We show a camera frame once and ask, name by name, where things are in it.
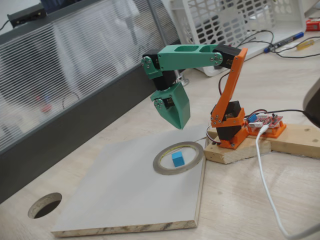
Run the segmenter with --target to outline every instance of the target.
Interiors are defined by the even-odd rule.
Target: circuit board
[[[263,125],[269,125],[269,128],[275,128],[282,120],[283,116],[258,114],[254,123],[263,123]]]

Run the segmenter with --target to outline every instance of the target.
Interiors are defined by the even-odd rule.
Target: desk
[[[319,52],[320,42],[316,42],[307,49],[286,54],[304,56]],[[272,53],[256,56],[244,63],[233,99],[240,101],[246,113],[260,108],[269,111],[302,109],[305,94],[320,77],[319,63],[320,56],[303,59],[280,58]],[[190,84],[185,90],[191,108],[187,127],[210,122],[210,112],[219,99],[218,81],[223,74],[206,77],[195,69],[186,71]],[[285,112],[283,116],[287,123],[311,125],[299,112]],[[104,145],[169,130],[174,127],[159,116],[153,103],[146,98],[3,202],[0,205],[0,239],[55,239],[50,230]],[[320,222],[320,161],[273,152],[262,157],[262,164],[287,231],[297,233]],[[31,205],[54,192],[62,194],[60,205],[44,217],[30,219],[27,213]],[[264,192],[256,158],[229,165],[207,161],[199,216],[197,228],[72,239],[284,239]],[[320,233],[306,239],[319,238]]]

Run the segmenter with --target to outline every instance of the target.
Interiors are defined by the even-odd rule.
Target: white plastic basket
[[[172,0],[170,9],[182,44],[218,44],[236,47],[256,31],[270,30],[273,43],[306,29],[300,0]],[[256,34],[255,41],[270,42],[269,32]],[[247,43],[246,60],[262,53],[267,43]],[[207,76],[224,71],[203,67]]]

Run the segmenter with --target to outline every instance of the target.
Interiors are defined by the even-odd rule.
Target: roll of tape
[[[161,165],[161,160],[166,156],[169,152],[178,148],[193,148],[195,150],[195,157],[191,162],[186,165],[177,167],[177,168],[166,168]],[[204,157],[204,148],[197,142],[194,141],[184,141],[168,146],[163,149],[161,152],[153,160],[153,169],[163,175],[175,175],[186,172],[196,166]]]

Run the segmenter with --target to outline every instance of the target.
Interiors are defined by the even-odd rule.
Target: marker
[[[270,51],[274,51],[275,49],[280,48],[280,47],[282,47],[283,45],[286,45],[286,44],[288,44],[288,43],[291,43],[291,42],[293,42],[293,41],[296,40],[296,39],[302,38],[304,35],[305,35],[305,34],[304,34],[303,31],[302,31],[302,32],[299,32],[298,34],[295,34],[295,35],[293,35],[293,36],[291,36],[291,37],[288,37],[288,38],[285,39],[285,40],[282,40],[282,41],[274,44],[274,46],[266,47],[266,48],[264,49],[264,53],[267,54],[267,53],[269,53]]]

